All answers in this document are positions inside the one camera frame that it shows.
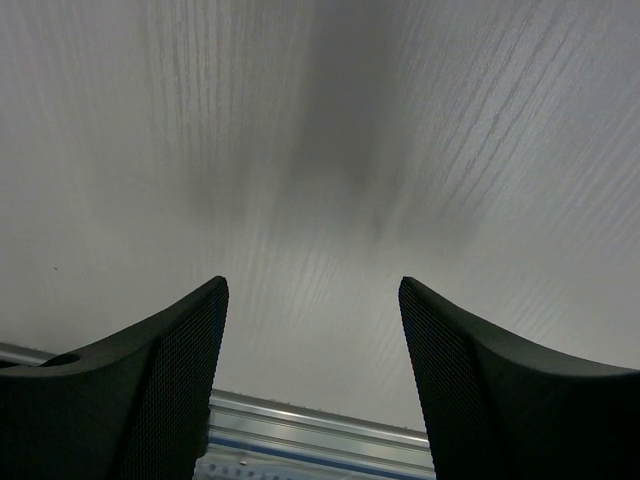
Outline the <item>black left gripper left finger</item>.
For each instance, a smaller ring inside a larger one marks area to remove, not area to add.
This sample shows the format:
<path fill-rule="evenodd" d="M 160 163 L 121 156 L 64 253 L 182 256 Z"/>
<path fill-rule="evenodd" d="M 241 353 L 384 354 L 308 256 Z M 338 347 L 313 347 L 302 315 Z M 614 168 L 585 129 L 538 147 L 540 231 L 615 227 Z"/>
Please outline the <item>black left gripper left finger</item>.
<path fill-rule="evenodd" d="M 39 366 L 1 371 L 5 479 L 189 479 L 206 449 L 229 301 L 217 276 Z"/>

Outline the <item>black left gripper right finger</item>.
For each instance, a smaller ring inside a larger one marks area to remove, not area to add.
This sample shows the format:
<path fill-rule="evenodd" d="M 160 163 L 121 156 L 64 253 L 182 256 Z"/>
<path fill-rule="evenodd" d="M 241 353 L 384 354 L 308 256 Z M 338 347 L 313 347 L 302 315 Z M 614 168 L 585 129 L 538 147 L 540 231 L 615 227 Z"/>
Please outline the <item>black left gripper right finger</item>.
<path fill-rule="evenodd" d="M 440 479 L 635 479 L 639 374 L 561 353 L 401 281 L 404 335 Z"/>

